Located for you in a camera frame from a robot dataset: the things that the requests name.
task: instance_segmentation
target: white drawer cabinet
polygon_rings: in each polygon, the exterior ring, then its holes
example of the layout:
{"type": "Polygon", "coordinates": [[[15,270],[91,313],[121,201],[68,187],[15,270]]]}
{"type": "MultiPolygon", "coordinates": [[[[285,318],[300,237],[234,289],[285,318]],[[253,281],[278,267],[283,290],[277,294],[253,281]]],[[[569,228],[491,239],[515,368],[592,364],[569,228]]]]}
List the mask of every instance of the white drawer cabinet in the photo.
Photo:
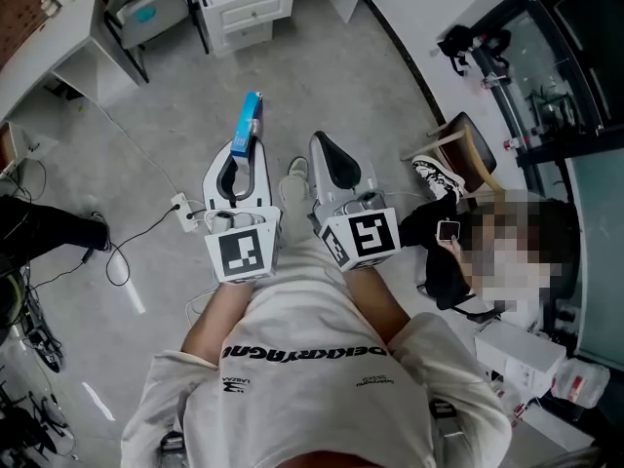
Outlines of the white drawer cabinet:
{"type": "Polygon", "coordinates": [[[293,0],[201,0],[201,4],[218,56],[270,40],[272,21],[288,17],[293,9],[293,0]]]}

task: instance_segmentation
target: hand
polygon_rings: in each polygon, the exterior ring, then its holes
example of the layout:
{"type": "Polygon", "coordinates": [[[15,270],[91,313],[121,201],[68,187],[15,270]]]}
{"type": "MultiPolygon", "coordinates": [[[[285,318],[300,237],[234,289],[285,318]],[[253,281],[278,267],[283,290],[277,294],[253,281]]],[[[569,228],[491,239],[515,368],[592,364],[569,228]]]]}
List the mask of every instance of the hand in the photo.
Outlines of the hand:
{"type": "Polygon", "coordinates": [[[440,241],[438,239],[438,245],[441,248],[444,248],[447,252],[452,254],[457,262],[461,263],[461,246],[459,246],[459,242],[455,236],[450,238],[450,241],[440,241]]]}

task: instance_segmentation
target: sneaker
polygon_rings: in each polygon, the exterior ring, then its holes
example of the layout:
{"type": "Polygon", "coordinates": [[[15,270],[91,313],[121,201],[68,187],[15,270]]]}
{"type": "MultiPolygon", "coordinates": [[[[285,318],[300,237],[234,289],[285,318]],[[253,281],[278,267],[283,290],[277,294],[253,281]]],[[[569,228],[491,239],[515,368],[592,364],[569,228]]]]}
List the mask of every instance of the sneaker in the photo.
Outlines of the sneaker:
{"type": "Polygon", "coordinates": [[[300,176],[304,180],[308,179],[308,160],[303,156],[297,156],[291,161],[289,166],[289,176],[300,176]]]}
{"type": "Polygon", "coordinates": [[[442,199],[453,192],[456,202],[459,203],[459,199],[465,194],[466,181],[458,174],[446,169],[439,161],[429,156],[416,156],[411,160],[411,165],[420,176],[427,180],[436,199],[442,199]]]}
{"type": "Polygon", "coordinates": [[[100,212],[91,212],[91,220],[101,222],[106,227],[106,244],[104,245],[104,249],[102,251],[105,253],[110,252],[113,249],[110,243],[110,229],[108,228],[108,223],[106,223],[104,215],[100,212]]]}

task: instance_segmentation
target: white t-shirt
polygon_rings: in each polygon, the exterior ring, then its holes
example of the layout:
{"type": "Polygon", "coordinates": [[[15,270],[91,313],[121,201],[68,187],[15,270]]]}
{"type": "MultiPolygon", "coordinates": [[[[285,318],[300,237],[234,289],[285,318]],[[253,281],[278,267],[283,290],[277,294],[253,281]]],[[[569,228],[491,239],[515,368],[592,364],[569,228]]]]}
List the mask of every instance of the white t-shirt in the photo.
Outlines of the white t-shirt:
{"type": "Polygon", "coordinates": [[[274,468],[319,450],[434,467],[432,398],[457,409],[466,466],[499,464],[509,421],[448,325],[422,314],[386,348],[319,245],[281,253],[278,276],[258,286],[218,368],[180,352],[154,358],[124,432],[123,467],[158,466],[157,447],[176,424],[191,467],[274,468]]]}

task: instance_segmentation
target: wooden chair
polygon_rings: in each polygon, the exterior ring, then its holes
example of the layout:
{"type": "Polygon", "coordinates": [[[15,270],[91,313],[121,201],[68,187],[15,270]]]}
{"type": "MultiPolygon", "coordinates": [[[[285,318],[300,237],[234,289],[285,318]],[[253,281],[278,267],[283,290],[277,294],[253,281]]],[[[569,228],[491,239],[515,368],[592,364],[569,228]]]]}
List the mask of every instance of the wooden chair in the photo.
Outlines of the wooden chair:
{"type": "Polygon", "coordinates": [[[496,160],[466,113],[459,113],[427,136],[438,139],[403,156],[401,161],[433,152],[445,167],[466,180],[465,187],[469,193],[474,193],[484,183],[494,192],[504,190],[491,175],[496,168],[496,160]]]}

